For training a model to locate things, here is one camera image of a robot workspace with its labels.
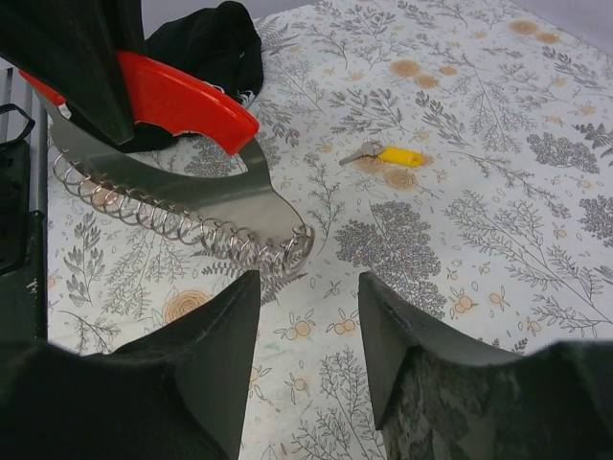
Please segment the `metal key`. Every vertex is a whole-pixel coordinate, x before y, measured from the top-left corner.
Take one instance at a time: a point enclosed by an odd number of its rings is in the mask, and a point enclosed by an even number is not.
[[[385,148],[383,147],[383,144],[381,144],[380,142],[369,141],[369,142],[362,144],[362,147],[356,150],[355,153],[352,153],[347,158],[343,158],[341,161],[339,161],[338,164],[340,166],[345,166],[348,163],[351,163],[351,161],[355,161],[358,158],[362,158],[363,156],[378,156],[384,150]]]

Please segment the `table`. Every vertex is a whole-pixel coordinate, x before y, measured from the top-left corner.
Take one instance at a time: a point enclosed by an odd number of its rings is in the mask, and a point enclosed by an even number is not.
[[[518,354],[613,336],[613,57],[498,0],[329,0],[257,25],[266,82],[249,109],[275,187],[318,240],[300,275],[263,295],[241,458],[385,458],[357,314],[368,269]],[[426,165],[338,165],[369,139],[422,151]],[[240,168],[193,138],[139,158],[187,174]],[[49,198],[59,346],[111,352],[238,276],[53,178]]]

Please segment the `yellow keychain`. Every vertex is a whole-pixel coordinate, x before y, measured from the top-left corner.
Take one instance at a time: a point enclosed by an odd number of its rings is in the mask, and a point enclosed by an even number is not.
[[[398,147],[386,147],[384,151],[378,155],[379,160],[387,161],[388,163],[396,163],[409,168],[416,168],[423,164],[423,156],[416,151],[399,149]]]
[[[375,156],[381,161],[395,163],[400,166],[408,166],[409,168],[416,168],[423,164],[423,156],[421,153],[407,149],[399,149],[398,147],[384,147],[377,141],[364,143],[360,149],[350,156],[343,158],[339,164],[340,166],[345,166],[351,163],[351,161],[363,156]]]

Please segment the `yellow key tag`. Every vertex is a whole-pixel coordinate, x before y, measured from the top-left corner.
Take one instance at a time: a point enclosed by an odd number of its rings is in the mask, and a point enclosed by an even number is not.
[[[388,163],[396,163],[409,168],[416,168],[423,164],[423,156],[412,150],[399,149],[397,147],[386,147],[385,150],[378,155],[382,161]]]

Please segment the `floral tablecloth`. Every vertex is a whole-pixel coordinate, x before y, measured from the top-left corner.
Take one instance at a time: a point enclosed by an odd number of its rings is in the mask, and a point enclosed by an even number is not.
[[[263,295],[241,458],[385,457],[359,334],[365,270],[518,354],[613,336],[613,57],[499,0],[321,1],[257,26],[266,82],[249,110],[275,187],[318,240],[303,272]],[[369,139],[426,165],[338,165]],[[240,168],[203,139],[139,157],[186,174]],[[239,275],[53,178],[49,197],[62,347],[111,352]]]

